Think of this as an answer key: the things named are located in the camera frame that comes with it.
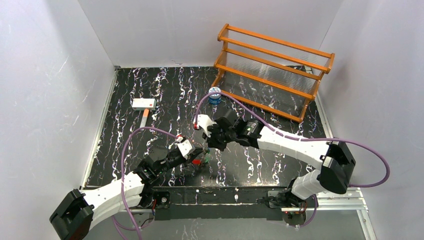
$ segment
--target wooden rack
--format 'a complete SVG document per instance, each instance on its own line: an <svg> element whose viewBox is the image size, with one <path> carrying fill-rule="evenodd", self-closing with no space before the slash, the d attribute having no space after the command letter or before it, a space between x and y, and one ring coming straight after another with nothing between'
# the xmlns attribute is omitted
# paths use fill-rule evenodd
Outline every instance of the wooden rack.
<svg viewBox="0 0 424 240"><path fill-rule="evenodd" d="M252 106L262 108L271 113L301 122L305 116L308 104L317 95L318 87L324 74L332 68L335 54L326 53L306 46L283 41L274 37L262 35L238 27L224 25L218 34L222 41L222 51L214 63L219 72L212 87L220 86L225 73L240 75L263 84L272 86L281 92L279 96L287 95L285 99L295 96L303 105L298 110L291 106L287 109L276 109L264 103L247 99L221 89L223 93ZM287 65L303 65L315 69L318 74L289 67Z"/></svg>

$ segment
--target orange wooden frame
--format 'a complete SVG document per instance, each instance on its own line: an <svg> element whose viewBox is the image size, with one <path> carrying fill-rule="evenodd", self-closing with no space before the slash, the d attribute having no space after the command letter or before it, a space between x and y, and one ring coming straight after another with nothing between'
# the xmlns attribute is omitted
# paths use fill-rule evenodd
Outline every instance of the orange wooden frame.
<svg viewBox="0 0 424 240"><path fill-rule="evenodd" d="M271 50L265 49L265 48L260 47L260 46L256 46L256 45L248 44L248 43L240 41L240 40L232 39L232 38L228 37L228 34L227 34L228 31L238 32L238 33L248 35L248 36L251 36L251 37L254 37L254 38L259 38L259 39L266 40L266 41L269 41L269 42L272 42L272 43L276 43L276 44L283 45L283 46L286 46L286 47L290 47L290 48L293 48L293 49L301 50L301 51L304 51L308 54L327 58L328 60L326 61L325 65L320 65L320 64L317 64L317 63L313 63L313 62L309 62L309 61L306 61L306 60L303 60L303 59L299 59L297 57L293 57L293 56L289 56L289 55L282 54L282 53L279 53L279 52L271 51ZM280 39L277 39L277 38L274 38L274 37L266 36L266 35L256 33L256 32L252 32L252 31L249 31L249 30L241 29L241 28L238 28L238 27L235 27L235 26L230 26L228 23L225 24L224 27L219 32L218 41L220 41L220 42L223 41L223 45L222 45L222 51L221 51L221 53L219 54L218 58L216 59L216 61L214 63L214 67L218 68L219 72L218 72L218 75L216 76L216 79L212 83L212 87L216 87L219 84L222 77L224 76L224 73L229 72L229 73L237 74L237 75L252 79L254 81L258 81L258 82L273 86L275 88L287 91L289 93L301 96L305 99L303 107L302 107L302 111L301 111L299 116L294 116L294 115L291 115L287 112L284 112L284 111L269 107L267 105L263 105L261 103L252 101L252 100L247 99L243 96L239 96L239 95L221 90L223 93L226 93L226 94L234 97L235 99L237 99L239 101L242 101L244 103L250 104L250 105L258 107L258 108L262 108L266 111L269 111L271 113L286 117L286 118L294 120L296 122L302 122L303 121L303 118L305 117L306 110L308 108L308 104L311 101L313 101L315 99L315 97L317 96L318 87L320 86L321 79L323 78L324 74L328 74L330 72L330 70L333 66L334 58L335 58L334 53L323 52L323 51L316 50L316 49L313 49L313 48L310 48L310 47L306 47L306 46L302 46L302 45L299 45L299 44L283 41L283 40L280 40ZM277 58L281 58L281 59L284 59L284 60L287 60L287 61L290 61L290 62L293 62L293 63L308 66L308 67L311 67L315 70L318 70L320 72L320 74L315 75L315 74L307 73L307 72L300 71L298 69L294 69L294 68L291 68L291 67L288 67L288 66L276 63L276 62L272 62L272 61L269 61L269 60L266 60L266 59L263 59L263 58L260 58L260 57L257 57L257 56L253 56L253 55L250 55L250 54L247 54L247 53L244 53L244 52L240 52L240 51L229 48L229 44L241 46L241 47L246 48L246 49L254 50L254 51L261 52L261 53L264 53L264 54L267 54L267 55L270 55L270 56L274 56L274 57L277 57ZM287 72L290 72L290 73L293 73L293 74L297 74L297 75L315 80L316 82L315 82L314 86L312 87L311 92L299 91L299 90L293 89L291 87L284 86L280 83L276 83L276 82L271 81L269 79L264 79L264 78L249 74L247 72L243 72L243 71L231 68L229 66L220 64L220 63L226 63L226 61L224 59L227 57L227 53L243 57L243 58L248 59L250 61L256 61L256 62L259 62L259 63L264 64L264 65L272 66L274 68L277 68L277 69L280 69L280 70L283 70L283 71L287 71Z"/></svg>

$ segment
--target round container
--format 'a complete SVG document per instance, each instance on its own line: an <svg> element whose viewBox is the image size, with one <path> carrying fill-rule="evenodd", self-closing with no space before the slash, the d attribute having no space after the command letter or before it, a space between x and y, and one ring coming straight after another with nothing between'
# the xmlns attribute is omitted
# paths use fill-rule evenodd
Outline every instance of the round container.
<svg viewBox="0 0 424 240"><path fill-rule="evenodd" d="M221 94L219 94L221 92L221 89L219 87L211 87L209 89L209 93L217 93L217 94L212 94L209 96L209 103L213 104L213 105L217 105L221 102Z"/></svg>

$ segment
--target container lid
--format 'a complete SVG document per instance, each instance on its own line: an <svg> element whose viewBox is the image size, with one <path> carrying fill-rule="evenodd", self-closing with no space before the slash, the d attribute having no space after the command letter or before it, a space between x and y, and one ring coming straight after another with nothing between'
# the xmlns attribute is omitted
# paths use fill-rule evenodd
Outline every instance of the container lid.
<svg viewBox="0 0 424 240"><path fill-rule="evenodd" d="M218 98L221 97L221 94L218 94L220 92L221 92L221 89L219 87L216 87L216 86L211 87L209 89L209 93L217 93L217 94L212 94L209 97L212 98L212 99L218 99Z"/></svg>

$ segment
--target marble tabletop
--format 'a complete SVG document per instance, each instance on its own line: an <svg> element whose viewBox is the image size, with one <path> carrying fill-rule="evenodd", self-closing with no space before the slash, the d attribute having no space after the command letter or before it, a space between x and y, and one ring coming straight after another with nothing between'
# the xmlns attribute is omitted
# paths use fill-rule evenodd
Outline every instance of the marble tabletop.
<svg viewBox="0 0 424 240"><path fill-rule="evenodd" d="M157 107L149 114L146 126L182 134L201 145L202 132L193 129L196 105L209 90L218 71L213 67L121 68L107 110L86 186L101 187L121 178L121 151L128 136L140 127L142 111L131 108L134 98L155 98ZM207 102L200 113L212 119L218 108L231 107L239 116L249 114L229 99L222 97L218 106ZM307 108L302 123L248 106L268 123L287 132L307 138L325 137L315 102ZM149 130L133 137L125 157L125 172L137 167L154 146L172 146L173 139ZM268 150L242 147L234 142L223 152L211 149L208 165L197 169L189 165L162 173L160 186L287 186L297 176L312 170L311 166Z"/></svg>

